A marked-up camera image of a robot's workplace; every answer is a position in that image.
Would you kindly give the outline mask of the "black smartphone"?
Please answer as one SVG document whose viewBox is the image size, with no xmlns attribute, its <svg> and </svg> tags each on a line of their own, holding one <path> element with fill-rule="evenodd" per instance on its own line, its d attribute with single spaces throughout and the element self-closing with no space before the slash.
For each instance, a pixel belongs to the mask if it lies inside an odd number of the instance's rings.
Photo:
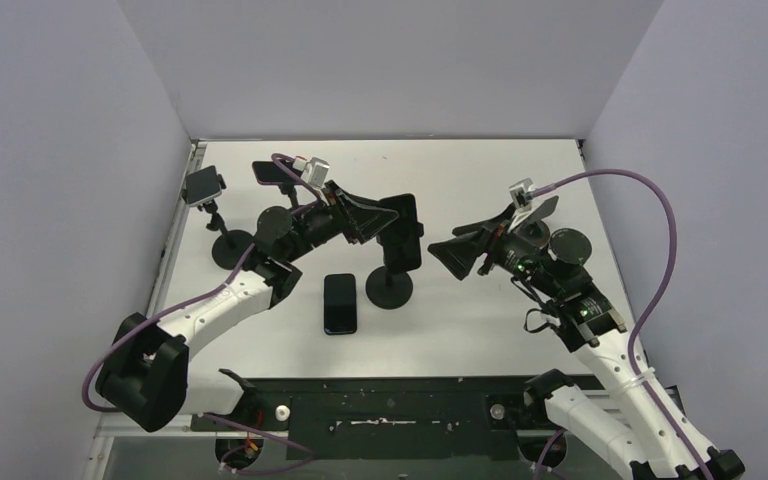
<svg viewBox="0 0 768 480">
<path fill-rule="evenodd" d="M 323 280 L 323 329 L 326 335 L 354 334 L 358 328 L 356 279 L 351 273 Z"/>
<path fill-rule="evenodd" d="M 418 269 L 422 264 L 420 238 L 424 235 L 424 226 L 418 220 L 415 196 L 405 193 L 383 198 L 380 202 L 398 213 L 398 218 L 376 237 L 383 249 L 384 267 L 391 274 Z"/>
</svg>

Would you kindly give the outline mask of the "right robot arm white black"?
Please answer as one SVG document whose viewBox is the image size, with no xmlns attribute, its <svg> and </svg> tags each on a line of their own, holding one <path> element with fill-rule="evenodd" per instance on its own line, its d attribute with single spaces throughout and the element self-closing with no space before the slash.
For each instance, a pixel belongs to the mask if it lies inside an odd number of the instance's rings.
<svg viewBox="0 0 768 480">
<path fill-rule="evenodd" d="M 534 209 L 507 207 L 483 222 L 457 227 L 452 239 L 429 252 L 457 279 L 478 258 L 478 272 L 499 267 L 539 306 L 552 330 L 604 387 L 623 418 L 617 420 L 557 369 L 527 381 L 522 412 L 537 427 L 550 424 L 577 437 L 623 479 L 739 479 L 745 466 L 732 450 L 720 450 L 682 414 L 642 353 L 628 346 L 629 325 L 596 287 L 584 265 L 589 239 L 544 218 L 558 199 Z"/>
</svg>

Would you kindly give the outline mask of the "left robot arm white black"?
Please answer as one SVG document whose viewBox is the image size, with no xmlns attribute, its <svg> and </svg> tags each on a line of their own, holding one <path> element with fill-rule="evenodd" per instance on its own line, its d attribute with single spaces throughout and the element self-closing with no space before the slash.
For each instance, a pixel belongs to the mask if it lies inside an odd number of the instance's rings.
<svg viewBox="0 0 768 480">
<path fill-rule="evenodd" d="M 107 401 L 104 409 L 125 414 L 147 432 L 177 415 L 217 414 L 232 429 L 247 427 L 257 405 L 245 394 L 249 383 L 227 368 L 193 373 L 191 361 L 242 321 L 286 299 L 302 276 L 295 260 L 337 236 L 364 244 L 406 217 L 392 197 L 367 199 L 333 181 L 311 204 L 265 209 L 219 286 L 152 317 L 135 313 L 122 321 L 87 377 Z"/>
</svg>

